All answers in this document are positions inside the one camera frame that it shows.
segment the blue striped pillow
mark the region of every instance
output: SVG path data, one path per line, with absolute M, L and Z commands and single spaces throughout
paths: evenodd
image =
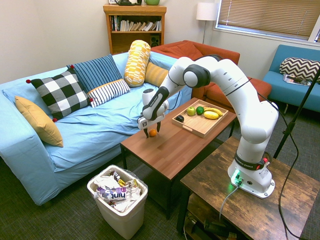
M 68 68 L 72 68 L 72 66 L 74 66 L 75 74 L 86 93 L 106 83 L 122 79 L 111 54 L 90 61 L 67 65 Z

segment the window blinds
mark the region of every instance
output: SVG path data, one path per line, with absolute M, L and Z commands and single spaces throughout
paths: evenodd
M 222 0 L 218 24 L 308 39 L 320 0 Z

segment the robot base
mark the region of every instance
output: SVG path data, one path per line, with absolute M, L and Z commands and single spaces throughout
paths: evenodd
M 236 179 L 236 175 L 239 175 L 239 179 L 243 179 L 239 188 L 261 199 L 269 197 L 276 186 L 267 167 L 252 171 L 240 166 L 233 160 L 228 168 L 228 175 L 234 186 L 238 185 L 239 180 Z

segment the black and white checkered pillow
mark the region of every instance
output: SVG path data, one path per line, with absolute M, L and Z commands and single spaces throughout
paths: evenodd
M 288 74 L 298 79 L 312 81 L 319 68 L 319 61 L 299 57 L 288 57 L 280 64 L 279 71 L 281 74 Z
M 72 68 L 54 77 L 34 79 L 30 82 L 57 120 L 90 104 Z

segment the wastebasket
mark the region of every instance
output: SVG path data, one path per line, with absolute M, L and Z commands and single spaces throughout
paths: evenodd
M 148 187 L 144 182 L 134 177 L 133 173 L 130 173 L 129 171 L 126 171 L 116 165 L 110 165 L 88 182 L 87 188 L 92 196 L 94 196 L 98 188 L 98 185 L 94 183 L 95 179 L 98 176 L 108 176 L 113 171 L 116 171 L 124 182 L 136 179 L 137 184 L 141 189 L 140 197 L 125 212 L 119 212 L 115 210 L 101 198 L 96 198 L 94 200 L 98 205 L 104 220 L 118 234 L 129 240 L 135 235 L 144 222 L 145 202 L 148 195 Z

